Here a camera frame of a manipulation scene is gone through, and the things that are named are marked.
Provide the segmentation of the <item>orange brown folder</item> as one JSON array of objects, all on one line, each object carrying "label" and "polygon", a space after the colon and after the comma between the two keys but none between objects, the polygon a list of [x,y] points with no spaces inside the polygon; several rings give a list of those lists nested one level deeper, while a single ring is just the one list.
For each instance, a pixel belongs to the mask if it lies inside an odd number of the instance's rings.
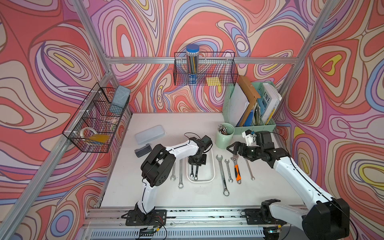
[{"label": "orange brown folder", "polygon": [[238,84],[241,87],[243,93],[247,97],[249,105],[247,106],[242,119],[240,120],[240,126],[244,127],[247,118],[249,117],[251,111],[254,109],[257,100],[261,97],[257,92],[256,88],[252,85],[248,77],[239,76]]}]

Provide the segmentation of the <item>yellow cloth pad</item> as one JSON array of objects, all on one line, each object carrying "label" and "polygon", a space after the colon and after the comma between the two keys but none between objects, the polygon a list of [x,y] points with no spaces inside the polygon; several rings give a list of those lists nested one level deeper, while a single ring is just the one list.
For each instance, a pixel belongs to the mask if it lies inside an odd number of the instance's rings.
[{"label": "yellow cloth pad", "polygon": [[104,145],[109,142],[109,139],[110,139],[109,135],[94,134],[88,137],[87,139],[85,139],[84,141],[90,145]]}]

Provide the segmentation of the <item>white plastic storage box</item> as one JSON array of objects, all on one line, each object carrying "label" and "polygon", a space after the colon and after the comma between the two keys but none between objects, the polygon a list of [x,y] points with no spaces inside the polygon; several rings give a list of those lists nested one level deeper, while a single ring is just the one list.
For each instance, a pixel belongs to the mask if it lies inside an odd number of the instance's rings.
[{"label": "white plastic storage box", "polygon": [[195,180],[195,176],[191,176],[192,167],[191,164],[188,163],[187,159],[187,168],[186,174],[187,179],[193,184],[207,184],[211,183],[216,177],[216,169],[215,169],[215,157],[213,151],[210,150],[207,153],[206,164],[201,165],[198,169],[198,178]]}]

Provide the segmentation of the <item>chrome 18mm combination wrench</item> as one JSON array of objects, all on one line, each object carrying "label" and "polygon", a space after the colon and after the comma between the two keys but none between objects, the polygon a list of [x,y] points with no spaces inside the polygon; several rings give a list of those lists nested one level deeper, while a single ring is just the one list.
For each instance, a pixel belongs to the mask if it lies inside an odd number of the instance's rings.
[{"label": "chrome 18mm combination wrench", "polygon": [[171,181],[175,181],[176,180],[176,163],[173,164],[172,174],[171,174],[170,180]]}]

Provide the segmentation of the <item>chrome Greenfield combination wrench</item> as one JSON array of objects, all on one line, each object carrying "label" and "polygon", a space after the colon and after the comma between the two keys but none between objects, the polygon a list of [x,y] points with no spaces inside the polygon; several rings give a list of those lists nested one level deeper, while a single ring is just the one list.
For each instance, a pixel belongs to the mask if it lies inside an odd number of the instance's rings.
[{"label": "chrome Greenfield combination wrench", "polygon": [[184,183],[183,183],[183,159],[180,159],[180,162],[179,162],[179,184],[178,184],[178,188],[182,189],[183,187],[184,187]]}]

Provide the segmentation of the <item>clear tape roll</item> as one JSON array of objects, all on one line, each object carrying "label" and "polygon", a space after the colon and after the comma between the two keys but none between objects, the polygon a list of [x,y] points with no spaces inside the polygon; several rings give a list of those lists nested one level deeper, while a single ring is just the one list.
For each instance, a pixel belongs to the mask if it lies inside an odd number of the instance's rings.
[{"label": "clear tape roll", "polygon": [[80,130],[80,138],[88,139],[89,137],[98,134],[98,132],[90,127],[85,127]]}]

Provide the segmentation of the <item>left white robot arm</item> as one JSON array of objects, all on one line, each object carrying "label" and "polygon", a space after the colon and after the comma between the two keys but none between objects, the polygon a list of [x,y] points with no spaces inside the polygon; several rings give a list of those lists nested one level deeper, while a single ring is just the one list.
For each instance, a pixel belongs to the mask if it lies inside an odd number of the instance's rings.
[{"label": "left white robot arm", "polygon": [[168,179],[176,161],[180,161],[179,187],[184,187],[182,173],[184,159],[196,169],[193,177],[197,180],[198,169],[206,164],[207,153],[212,145],[213,142],[208,136],[191,137],[186,142],[171,147],[156,145],[141,165],[143,194],[135,208],[122,215],[122,219],[126,220],[126,226],[164,225],[167,211],[157,210],[155,207],[158,187]]}]

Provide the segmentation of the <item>white book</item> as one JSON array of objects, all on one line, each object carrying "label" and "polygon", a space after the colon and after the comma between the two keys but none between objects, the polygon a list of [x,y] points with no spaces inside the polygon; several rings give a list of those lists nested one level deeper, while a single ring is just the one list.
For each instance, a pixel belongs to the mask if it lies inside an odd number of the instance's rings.
[{"label": "white book", "polygon": [[276,112],[277,107],[279,106],[282,100],[282,96],[277,91],[277,89],[269,83],[263,83],[263,87],[264,94],[262,103],[265,110],[262,114],[262,121],[264,125],[267,125],[272,119],[274,113]]}]

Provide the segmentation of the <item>thin chrome wrench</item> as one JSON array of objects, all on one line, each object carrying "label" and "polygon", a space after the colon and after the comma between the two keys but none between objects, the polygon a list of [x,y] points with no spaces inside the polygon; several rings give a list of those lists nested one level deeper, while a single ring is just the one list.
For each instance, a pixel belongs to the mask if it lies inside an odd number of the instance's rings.
[{"label": "thin chrome wrench", "polygon": [[246,162],[247,168],[248,168],[248,170],[249,170],[250,178],[251,178],[252,181],[254,181],[254,180],[255,180],[255,177],[254,177],[254,175],[253,175],[253,172],[252,172],[252,169],[251,169],[249,160],[245,159],[245,162]]}]

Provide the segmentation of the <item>grey blue sponge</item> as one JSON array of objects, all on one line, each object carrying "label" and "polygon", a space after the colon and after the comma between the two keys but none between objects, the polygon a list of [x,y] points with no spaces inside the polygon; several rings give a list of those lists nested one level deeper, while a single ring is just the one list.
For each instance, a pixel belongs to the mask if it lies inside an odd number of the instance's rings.
[{"label": "grey blue sponge", "polygon": [[123,108],[131,94],[131,90],[124,86],[118,86],[115,90],[113,100],[111,102],[112,105]]}]

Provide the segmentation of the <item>green ceramic pen cup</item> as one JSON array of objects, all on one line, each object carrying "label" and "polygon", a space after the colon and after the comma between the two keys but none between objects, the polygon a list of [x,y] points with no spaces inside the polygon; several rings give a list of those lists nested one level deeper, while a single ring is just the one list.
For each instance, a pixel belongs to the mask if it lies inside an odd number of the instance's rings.
[{"label": "green ceramic pen cup", "polygon": [[233,139],[235,128],[228,123],[222,123],[217,128],[215,144],[219,149],[226,149]]}]

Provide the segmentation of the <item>orange handled adjustable wrench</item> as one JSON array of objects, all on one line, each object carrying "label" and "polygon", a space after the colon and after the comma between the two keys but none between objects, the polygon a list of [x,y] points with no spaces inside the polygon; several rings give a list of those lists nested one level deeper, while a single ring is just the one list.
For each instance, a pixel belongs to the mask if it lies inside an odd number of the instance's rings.
[{"label": "orange handled adjustable wrench", "polygon": [[240,169],[238,165],[238,157],[239,157],[238,155],[233,155],[231,157],[231,160],[234,162],[236,182],[240,185],[242,183],[242,179],[241,179]]}]

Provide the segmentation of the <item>small chrome wrench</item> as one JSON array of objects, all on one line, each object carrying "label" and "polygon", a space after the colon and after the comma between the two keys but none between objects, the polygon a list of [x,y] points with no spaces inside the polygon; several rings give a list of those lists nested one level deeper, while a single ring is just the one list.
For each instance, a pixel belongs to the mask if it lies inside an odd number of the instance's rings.
[{"label": "small chrome wrench", "polygon": [[228,159],[225,159],[225,164],[226,164],[226,168],[227,168],[227,172],[228,172],[228,181],[230,183],[232,183],[234,180],[233,180],[232,175],[231,175],[230,161]]}]

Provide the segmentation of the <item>blue capped pencil tube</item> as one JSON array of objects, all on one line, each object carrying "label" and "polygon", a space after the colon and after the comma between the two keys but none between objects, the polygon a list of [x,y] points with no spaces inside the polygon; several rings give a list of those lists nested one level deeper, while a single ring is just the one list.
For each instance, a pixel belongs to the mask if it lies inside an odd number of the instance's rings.
[{"label": "blue capped pencil tube", "polygon": [[198,67],[199,67],[199,52],[200,52],[200,47],[196,44],[189,44],[186,46],[189,85],[194,85],[197,83],[197,75],[198,75]]}]

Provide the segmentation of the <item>long chrome combination wrench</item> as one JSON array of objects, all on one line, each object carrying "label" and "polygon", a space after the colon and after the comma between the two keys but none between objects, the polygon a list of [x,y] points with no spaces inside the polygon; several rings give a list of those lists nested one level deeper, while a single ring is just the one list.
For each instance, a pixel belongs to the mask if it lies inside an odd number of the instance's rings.
[{"label": "long chrome combination wrench", "polygon": [[223,184],[223,195],[225,197],[228,197],[230,195],[230,192],[227,188],[227,184],[226,184],[226,179],[225,179],[225,174],[224,174],[224,168],[223,168],[223,164],[222,164],[222,161],[223,161],[223,156],[218,156],[216,155],[216,159],[219,163],[219,169],[220,169],[220,175],[221,175],[221,179],[222,179],[222,184]]}]

